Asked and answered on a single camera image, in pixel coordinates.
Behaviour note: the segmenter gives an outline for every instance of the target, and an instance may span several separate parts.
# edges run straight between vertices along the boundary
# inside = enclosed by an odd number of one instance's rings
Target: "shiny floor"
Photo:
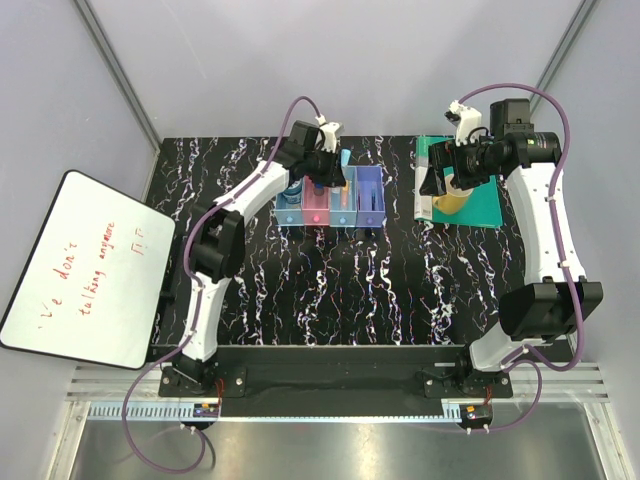
[[[517,417],[496,406],[496,424]],[[154,461],[189,464],[200,446],[161,422],[132,424],[134,438]],[[578,406],[541,405],[524,425],[506,433],[449,432],[451,426],[409,424],[219,423],[206,430],[215,450],[184,479],[604,479],[584,412]],[[155,472],[130,449],[118,422],[89,421],[72,478],[177,478]]]

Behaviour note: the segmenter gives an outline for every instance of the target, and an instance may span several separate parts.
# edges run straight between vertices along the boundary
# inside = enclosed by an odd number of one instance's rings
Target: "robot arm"
[[[451,104],[445,116],[457,125],[456,138],[431,145],[430,168],[420,188],[423,195],[446,192],[444,168],[452,166],[452,184],[469,189],[502,175],[522,234],[525,285],[499,302],[499,323],[468,345],[457,364],[458,381],[482,379],[503,369],[501,361],[523,344],[541,345],[575,330],[575,315],[562,273],[549,215],[548,190],[560,158],[558,137],[538,133],[530,122],[529,101],[508,99],[491,105],[490,129],[480,136],[482,116],[470,107]],[[588,282],[575,253],[562,196],[562,177],[554,194],[567,264],[574,278],[586,318],[602,300],[599,282]]]
[[[309,176],[315,184],[328,187],[345,185],[340,167],[338,145],[342,125],[317,118],[318,127],[295,122],[291,134],[281,144],[271,165],[261,161],[258,167],[233,190],[217,198],[214,204],[232,200],[204,224],[191,251],[191,269],[202,282],[191,281],[191,299],[187,325],[193,325],[196,298],[202,288],[198,327],[191,341],[173,361],[174,370],[203,383],[208,363],[218,348],[218,323],[224,296],[233,276],[244,262],[244,228],[271,199],[291,184]],[[251,179],[259,178],[250,184]],[[180,343],[192,332],[187,328]]]

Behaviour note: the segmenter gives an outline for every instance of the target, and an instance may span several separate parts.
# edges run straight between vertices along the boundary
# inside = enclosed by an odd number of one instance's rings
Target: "white wall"
[[[587,321],[587,358],[602,369],[640,474],[640,2],[600,2],[550,88],[571,122],[565,199],[573,240],[604,302]],[[560,132],[541,105],[538,130]]]
[[[62,174],[140,197],[154,152],[69,0],[0,2],[0,314]],[[71,361],[0,349],[0,479],[41,478]]]
[[[91,4],[157,131],[173,137],[275,135],[300,94],[348,135],[441,132],[452,99],[535,83],[579,0]]]

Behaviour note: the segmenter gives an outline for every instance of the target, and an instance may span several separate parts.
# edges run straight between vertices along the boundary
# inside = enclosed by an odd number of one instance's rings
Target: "teal mat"
[[[418,157],[428,157],[429,145],[445,140],[447,140],[446,137],[420,137],[418,139]],[[445,168],[445,176],[450,173],[453,173],[453,167]],[[430,221],[471,227],[501,227],[503,225],[502,209],[498,198],[496,178],[492,176],[489,183],[476,187],[471,198],[458,213],[446,215],[434,207],[433,218]]]

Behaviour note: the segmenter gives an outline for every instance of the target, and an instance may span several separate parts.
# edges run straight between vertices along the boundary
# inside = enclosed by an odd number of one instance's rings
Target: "marble tabletop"
[[[164,141],[147,204],[176,221],[176,245],[184,246],[195,223],[192,207],[211,206],[266,159],[273,144],[273,138]],[[352,150],[352,164],[382,165],[384,227],[281,228],[273,202],[266,205],[246,228],[246,258],[227,290],[220,344],[425,345],[479,338],[497,321],[499,297],[523,284],[524,249],[504,188],[502,228],[417,223],[416,137],[342,137],[341,145]],[[173,283],[178,301],[157,319],[156,347],[177,345],[184,331],[189,282],[181,272]]]

